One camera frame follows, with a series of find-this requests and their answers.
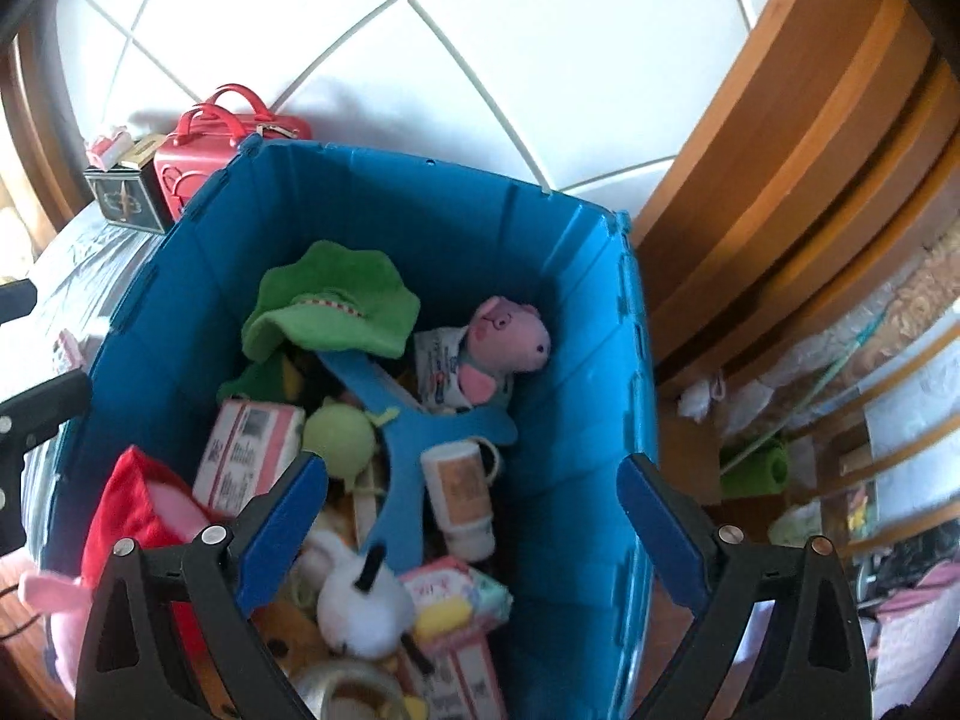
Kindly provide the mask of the green plush hat toy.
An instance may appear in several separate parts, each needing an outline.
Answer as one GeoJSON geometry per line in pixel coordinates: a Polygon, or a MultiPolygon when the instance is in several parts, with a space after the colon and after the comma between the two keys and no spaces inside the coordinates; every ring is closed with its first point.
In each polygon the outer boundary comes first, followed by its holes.
{"type": "Polygon", "coordinates": [[[263,275],[241,348],[254,362],[267,361],[285,341],[397,359],[418,312],[420,299],[386,254],[317,241],[301,259],[263,275]]]}

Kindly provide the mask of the red pink plush toy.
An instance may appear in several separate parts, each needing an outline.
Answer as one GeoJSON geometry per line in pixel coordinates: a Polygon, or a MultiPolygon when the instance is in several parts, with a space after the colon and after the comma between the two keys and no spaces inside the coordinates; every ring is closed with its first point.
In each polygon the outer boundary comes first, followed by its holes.
{"type": "Polygon", "coordinates": [[[18,598],[49,620],[53,666],[68,694],[76,692],[94,590],[114,544],[130,538],[145,550],[179,546],[222,520],[194,499],[190,486],[169,466],[135,445],[125,450],[112,468],[89,524],[80,573],[68,577],[52,571],[28,572],[18,585],[18,598]]]}

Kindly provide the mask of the blue plastic storage bin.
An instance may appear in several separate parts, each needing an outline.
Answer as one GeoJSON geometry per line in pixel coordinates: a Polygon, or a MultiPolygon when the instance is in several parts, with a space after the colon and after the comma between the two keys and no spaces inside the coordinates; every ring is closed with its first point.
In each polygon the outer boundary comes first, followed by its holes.
{"type": "Polygon", "coordinates": [[[428,325],[494,294],[539,310],[550,361],[514,388],[519,440],[494,486],[493,572],[514,598],[494,666],[511,717],[623,717],[652,571],[615,476],[658,448],[640,272],[625,216],[508,177],[375,149],[245,145],[112,316],[89,410],[57,452],[41,566],[78,569],[128,447],[194,476],[263,273],[317,241],[386,254],[428,325]]]}

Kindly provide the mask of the pink white carton box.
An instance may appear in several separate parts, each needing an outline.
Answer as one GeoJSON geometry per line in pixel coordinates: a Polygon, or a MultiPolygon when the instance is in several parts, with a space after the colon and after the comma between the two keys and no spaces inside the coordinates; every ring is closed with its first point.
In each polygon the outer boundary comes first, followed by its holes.
{"type": "Polygon", "coordinates": [[[302,426],[304,411],[297,406],[226,400],[203,450],[194,499],[220,515],[239,514],[295,460],[302,426]]]}

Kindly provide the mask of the white bird plush toy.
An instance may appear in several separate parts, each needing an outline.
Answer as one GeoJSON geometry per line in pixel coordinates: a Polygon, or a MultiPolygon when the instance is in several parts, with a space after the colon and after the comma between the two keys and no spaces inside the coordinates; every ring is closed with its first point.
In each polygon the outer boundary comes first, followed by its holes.
{"type": "Polygon", "coordinates": [[[386,544],[375,541],[359,554],[331,532],[313,536],[309,543],[331,560],[316,605],[317,625],[329,650],[368,661],[405,652],[421,676],[433,676],[433,663],[413,639],[415,603],[387,566],[386,544]]]}

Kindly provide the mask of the dark green gift bag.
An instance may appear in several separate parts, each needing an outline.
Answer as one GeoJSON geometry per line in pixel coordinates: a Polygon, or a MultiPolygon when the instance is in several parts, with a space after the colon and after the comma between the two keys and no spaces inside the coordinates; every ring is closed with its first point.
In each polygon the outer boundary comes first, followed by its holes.
{"type": "Polygon", "coordinates": [[[83,177],[109,224],[158,236],[166,234],[174,224],[153,167],[114,166],[109,171],[87,167],[83,177]]]}

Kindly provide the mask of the pink red small box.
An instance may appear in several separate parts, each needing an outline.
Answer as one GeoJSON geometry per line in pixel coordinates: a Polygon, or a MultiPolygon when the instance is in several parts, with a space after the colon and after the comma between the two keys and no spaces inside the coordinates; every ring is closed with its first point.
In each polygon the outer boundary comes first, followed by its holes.
{"type": "Polygon", "coordinates": [[[86,145],[86,159],[88,166],[98,171],[109,171],[135,145],[132,133],[127,128],[119,127],[109,135],[101,135],[86,145]]]}

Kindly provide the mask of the blue foam airplane toy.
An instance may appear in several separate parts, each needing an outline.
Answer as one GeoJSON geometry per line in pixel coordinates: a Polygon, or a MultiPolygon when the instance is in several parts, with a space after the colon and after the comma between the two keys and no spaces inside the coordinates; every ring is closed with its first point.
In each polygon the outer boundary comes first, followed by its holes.
{"type": "Polygon", "coordinates": [[[384,544],[387,566],[394,574],[405,574],[423,562],[425,480],[420,455],[433,445],[471,437],[490,439],[494,445],[516,444],[516,424],[500,406],[430,413],[361,351],[319,351],[317,357],[366,410],[375,415],[397,411],[382,427],[389,466],[386,500],[363,548],[370,541],[384,544]]]}

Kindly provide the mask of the green round plush ball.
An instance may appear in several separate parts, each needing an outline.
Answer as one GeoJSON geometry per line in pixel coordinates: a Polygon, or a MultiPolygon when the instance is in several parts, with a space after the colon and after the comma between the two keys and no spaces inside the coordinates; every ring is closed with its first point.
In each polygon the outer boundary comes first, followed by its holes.
{"type": "Polygon", "coordinates": [[[377,452],[377,429],[398,418],[391,406],[371,413],[345,401],[326,398],[319,410],[302,426],[301,449],[322,458],[327,475],[340,479],[347,493],[355,489],[359,475],[370,466],[377,452]]]}

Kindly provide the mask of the gold small box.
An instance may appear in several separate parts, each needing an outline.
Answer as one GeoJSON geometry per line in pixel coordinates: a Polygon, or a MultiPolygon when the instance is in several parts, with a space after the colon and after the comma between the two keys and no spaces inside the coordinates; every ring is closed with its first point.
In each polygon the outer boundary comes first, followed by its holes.
{"type": "Polygon", "coordinates": [[[142,171],[142,169],[153,161],[158,149],[166,143],[166,135],[161,133],[148,133],[137,140],[117,161],[117,166],[122,169],[132,169],[132,171],[142,171]]]}

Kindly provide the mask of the small pink wipes packet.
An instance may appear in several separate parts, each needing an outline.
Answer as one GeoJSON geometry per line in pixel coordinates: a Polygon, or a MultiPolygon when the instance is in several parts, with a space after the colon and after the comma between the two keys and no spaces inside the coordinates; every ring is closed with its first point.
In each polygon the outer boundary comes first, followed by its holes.
{"type": "Polygon", "coordinates": [[[457,649],[508,622],[512,594],[503,583],[455,557],[443,557],[400,577],[415,603],[412,635],[423,652],[457,649]]]}

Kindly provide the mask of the red toy suitcase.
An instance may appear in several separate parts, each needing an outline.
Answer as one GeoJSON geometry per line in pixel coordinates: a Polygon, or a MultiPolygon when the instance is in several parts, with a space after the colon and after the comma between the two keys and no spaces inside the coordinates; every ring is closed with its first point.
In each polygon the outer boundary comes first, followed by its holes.
{"type": "Polygon", "coordinates": [[[226,166],[251,135],[264,140],[311,140],[313,129],[296,115],[277,114],[239,83],[218,86],[179,117],[153,158],[174,221],[206,179],[226,166]]]}

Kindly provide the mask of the white medicine bottle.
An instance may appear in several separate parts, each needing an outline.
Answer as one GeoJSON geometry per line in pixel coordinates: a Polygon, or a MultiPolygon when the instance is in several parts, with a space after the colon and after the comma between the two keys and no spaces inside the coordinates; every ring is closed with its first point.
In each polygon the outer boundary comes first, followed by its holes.
{"type": "Polygon", "coordinates": [[[496,550],[490,486],[501,470],[500,450],[484,437],[446,442],[420,455],[434,520],[448,553],[487,561],[496,550]]]}

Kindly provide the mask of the pink pig plush toy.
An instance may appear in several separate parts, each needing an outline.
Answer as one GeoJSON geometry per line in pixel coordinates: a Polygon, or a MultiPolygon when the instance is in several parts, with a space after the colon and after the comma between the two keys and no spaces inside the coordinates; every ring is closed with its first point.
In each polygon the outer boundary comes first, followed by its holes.
{"type": "Polygon", "coordinates": [[[537,372],[548,362],[551,338],[534,305],[493,296],[466,328],[457,385],[470,406],[487,405],[514,374],[537,372]]]}

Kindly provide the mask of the wooden door frame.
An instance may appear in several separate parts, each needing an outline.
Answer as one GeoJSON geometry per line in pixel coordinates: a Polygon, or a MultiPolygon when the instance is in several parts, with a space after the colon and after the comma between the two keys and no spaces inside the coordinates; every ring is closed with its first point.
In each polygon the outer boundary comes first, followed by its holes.
{"type": "Polygon", "coordinates": [[[958,80],[908,0],[768,0],[636,221],[654,380],[740,387],[958,210],[958,80]]]}

